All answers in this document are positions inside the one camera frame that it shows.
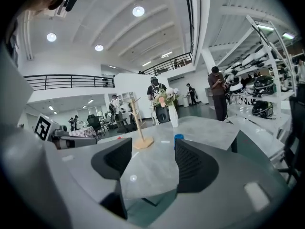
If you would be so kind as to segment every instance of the blue bottle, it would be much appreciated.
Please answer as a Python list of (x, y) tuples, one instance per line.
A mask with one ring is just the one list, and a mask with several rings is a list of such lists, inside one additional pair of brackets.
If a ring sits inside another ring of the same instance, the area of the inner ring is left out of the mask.
[(174, 137), (174, 146), (173, 149), (176, 150), (176, 139), (184, 139), (183, 134), (176, 134)]

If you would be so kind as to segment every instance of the black railing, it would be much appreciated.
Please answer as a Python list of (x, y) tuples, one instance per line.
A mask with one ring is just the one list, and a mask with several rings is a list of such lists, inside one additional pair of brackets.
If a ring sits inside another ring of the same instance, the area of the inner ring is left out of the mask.
[(72, 87), (114, 87), (113, 78), (78, 74), (41, 74), (24, 77), (37, 90)]
[(175, 58), (168, 59), (160, 64), (157, 64), (147, 70), (142, 71), (144, 74), (148, 75), (159, 75), (164, 72), (174, 70), (192, 62), (192, 55), (190, 52), (179, 55)]
[(191, 48), (190, 53), (193, 54), (194, 44), (193, 44), (193, 37), (194, 37), (194, 20), (193, 20), (193, 0), (186, 0), (187, 9), (189, 12), (189, 20), (190, 20), (190, 36), (191, 36)]

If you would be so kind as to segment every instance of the dark pants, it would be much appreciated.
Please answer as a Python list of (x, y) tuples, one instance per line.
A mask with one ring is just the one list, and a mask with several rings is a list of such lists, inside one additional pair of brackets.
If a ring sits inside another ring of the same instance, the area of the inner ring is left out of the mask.
[(227, 115), (227, 102), (225, 95), (213, 96), (217, 120), (224, 121)]
[(194, 95), (194, 96), (191, 96), (191, 100), (192, 100), (192, 105), (193, 105), (193, 104), (196, 104), (195, 95)]

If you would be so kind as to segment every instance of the backpack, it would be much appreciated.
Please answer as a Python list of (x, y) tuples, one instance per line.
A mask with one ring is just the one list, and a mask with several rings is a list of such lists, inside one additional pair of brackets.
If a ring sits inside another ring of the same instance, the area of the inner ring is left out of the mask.
[(109, 110), (111, 112), (111, 114), (115, 114), (116, 111), (116, 107), (114, 107), (113, 103), (113, 99), (111, 100), (110, 104), (109, 104)]

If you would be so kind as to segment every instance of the pink flower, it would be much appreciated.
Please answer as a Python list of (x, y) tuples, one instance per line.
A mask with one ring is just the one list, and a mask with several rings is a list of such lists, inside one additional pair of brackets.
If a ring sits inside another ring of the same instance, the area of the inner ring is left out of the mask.
[(161, 107), (164, 108), (166, 106), (163, 97), (159, 97), (159, 103), (161, 103)]

